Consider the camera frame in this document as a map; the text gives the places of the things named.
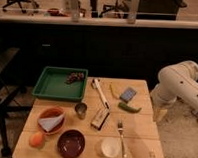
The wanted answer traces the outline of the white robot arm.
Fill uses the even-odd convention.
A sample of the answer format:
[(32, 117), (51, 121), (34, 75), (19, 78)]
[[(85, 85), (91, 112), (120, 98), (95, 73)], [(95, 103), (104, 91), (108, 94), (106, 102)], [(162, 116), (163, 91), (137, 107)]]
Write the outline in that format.
[(198, 64), (187, 60), (168, 65), (158, 73), (158, 84), (151, 90), (153, 120), (159, 122), (181, 98), (198, 112)]

